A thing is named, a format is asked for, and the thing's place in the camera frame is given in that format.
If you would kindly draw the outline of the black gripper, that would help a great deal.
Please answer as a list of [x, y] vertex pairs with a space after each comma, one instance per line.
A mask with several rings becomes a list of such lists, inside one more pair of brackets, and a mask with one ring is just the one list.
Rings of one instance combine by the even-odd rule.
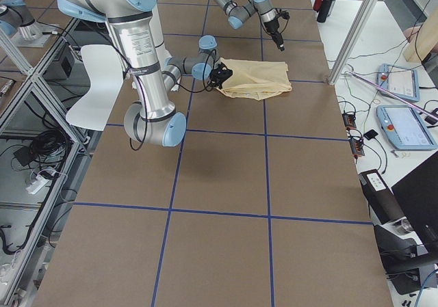
[[269, 36], [272, 37], [272, 40], [276, 44], [277, 48], [280, 51], [284, 51], [284, 41], [281, 33], [279, 32], [279, 21], [278, 18], [273, 18], [270, 21], [263, 22], [266, 32]]
[[222, 86], [222, 70], [217, 68], [213, 69], [207, 81], [208, 88], [220, 88]]

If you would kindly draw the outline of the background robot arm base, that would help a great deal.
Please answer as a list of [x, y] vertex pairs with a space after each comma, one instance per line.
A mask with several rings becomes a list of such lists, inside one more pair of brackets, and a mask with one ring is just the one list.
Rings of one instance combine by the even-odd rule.
[[49, 39], [23, 0], [1, 0], [1, 30], [15, 46], [42, 48]]

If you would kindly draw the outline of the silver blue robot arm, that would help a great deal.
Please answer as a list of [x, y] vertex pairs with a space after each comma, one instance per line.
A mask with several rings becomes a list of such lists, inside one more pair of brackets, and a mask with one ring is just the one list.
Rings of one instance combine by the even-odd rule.
[[275, 8], [271, 0], [247, 0], [238, 5], [234, 0], [214, 0], [227, 15], [230, 26], [239, 29], [254, 14], [257, 14], [265, 32], [271, 37], [280, 51], [284, 51], [284, 41], [280, 31], [279, 19], [290, 19], [289, 12]]
[[183, 74], [207, 80], [220, 67], [217, 43], [203, 36], [196, 57], [171, 57], [161, 67], [150, 21], [157, 0], [57, 0], [65, 14], [85, 21], [104, 22], [116, 50], [128, 66], [139, 101], [124, 118], [128, 136], [137, 142], [173, 147], [185, 135], [186, 118], [169, 100], [168, 92]]

